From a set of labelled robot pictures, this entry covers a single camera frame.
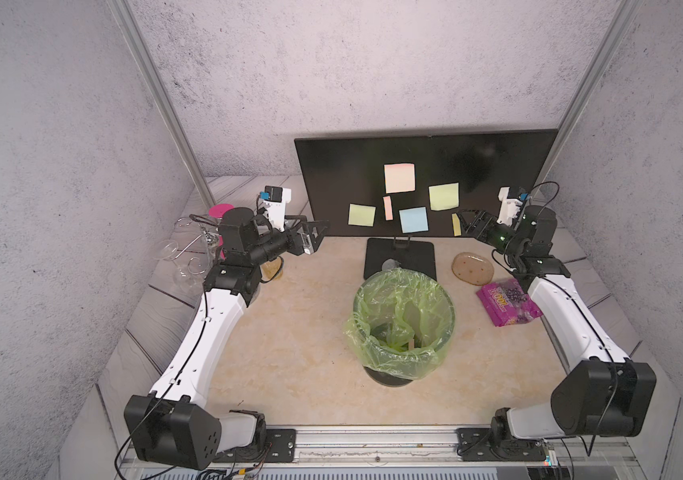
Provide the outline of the yellow narrow sticky note bottom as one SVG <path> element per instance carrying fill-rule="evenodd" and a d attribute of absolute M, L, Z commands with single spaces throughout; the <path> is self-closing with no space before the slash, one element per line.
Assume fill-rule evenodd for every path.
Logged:
<path fill-rule="evenodd" d="M 461 230 L 461 220 L 456 213 L 451 215 L 451 224 L 453 224 L 453 235 L 455 237 L 461 237 L 463 235 L 463 230 Z"/>

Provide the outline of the light green sticky note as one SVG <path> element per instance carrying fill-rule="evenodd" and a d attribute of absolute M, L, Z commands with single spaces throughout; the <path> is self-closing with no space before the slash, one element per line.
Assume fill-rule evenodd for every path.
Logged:
<path fill-rule="evenodd" d="M 429 186 L 429 208 L 445 211 L 459 207 L 459 184 L 449 183 Z"/>

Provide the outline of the blue sticky note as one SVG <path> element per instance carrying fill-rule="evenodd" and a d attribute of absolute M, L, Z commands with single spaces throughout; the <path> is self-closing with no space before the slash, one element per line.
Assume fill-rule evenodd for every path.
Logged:
<path fill-rule="evenodd" d="M 403 209 L 399 211 L 399 220 L 403 234 L 429 231 L 429 218 L 425 207 Z"/>

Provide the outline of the small pink narrow sticky note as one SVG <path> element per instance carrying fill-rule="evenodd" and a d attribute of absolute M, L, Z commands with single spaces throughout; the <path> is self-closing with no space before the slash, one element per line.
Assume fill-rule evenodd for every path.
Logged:
<path fill-rule="evenodd" d="M 383 197 L 383 210 L 385 210 L 385 220 L 393 221 L 393 204 L 391 203 L 391 196 Z"/>

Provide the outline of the large pink sticky note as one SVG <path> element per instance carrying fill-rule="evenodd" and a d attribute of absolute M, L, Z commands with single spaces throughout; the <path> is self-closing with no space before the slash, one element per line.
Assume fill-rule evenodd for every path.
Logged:
<path fill-rule="evenodd" d="M 387 164 L 383 171 L 386 194 L 415 191 L 415 166 L 412 163 Z"/>

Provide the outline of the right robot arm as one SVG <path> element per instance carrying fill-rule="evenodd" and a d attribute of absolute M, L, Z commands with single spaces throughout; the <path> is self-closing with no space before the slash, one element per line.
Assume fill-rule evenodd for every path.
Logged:
<path fill-rule="evenodd" d="M 571 272 L 551 254 L 555 212 L 529 206 L 513 224 L 481 210 L 457 214 L 461 234 L 503 254 L 511 275 L 543 312 L 543 323 L 567 370 L 545 403 L 497 410 L 485 438 L 461 449 L 464 460 L 487 451 L 503 461 L 543 459 L 545 440 L 641 433 L 657 376 L 637 363 L 599 325 Z"/>

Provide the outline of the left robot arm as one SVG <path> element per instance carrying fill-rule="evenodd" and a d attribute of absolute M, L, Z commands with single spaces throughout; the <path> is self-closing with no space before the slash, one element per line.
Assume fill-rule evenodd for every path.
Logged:
<path fill-rule="evenodd" d="M 214 370 L 238 320 L 266 280 L 261 267 L 283 254 L 318 250 L 330 223 L 302 215 L 273 218 L 268 208 L 228 210 L 215 222 L 223 244 L 203 281 L 195 318 L 173 360 L 145 396 L 132 396 L 123 413 L 129 434 L 123 443 L 138 459 L 207 470 L 216 460 L 263 462 L 265 418 L 232 410 L 216 417 L 206 411 Z"/>

